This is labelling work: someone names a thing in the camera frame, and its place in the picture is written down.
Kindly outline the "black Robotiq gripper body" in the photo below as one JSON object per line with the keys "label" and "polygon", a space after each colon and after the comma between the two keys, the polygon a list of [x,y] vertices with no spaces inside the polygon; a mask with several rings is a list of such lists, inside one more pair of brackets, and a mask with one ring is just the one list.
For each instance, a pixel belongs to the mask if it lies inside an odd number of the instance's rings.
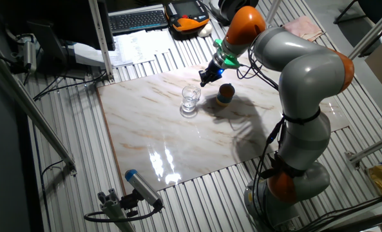
{"label": "black Robotiq gripper body", "polygon": [[211,61],[206,68],[206,75],[208,79],[221,79],[224,69],[217,65],[214,61]]}

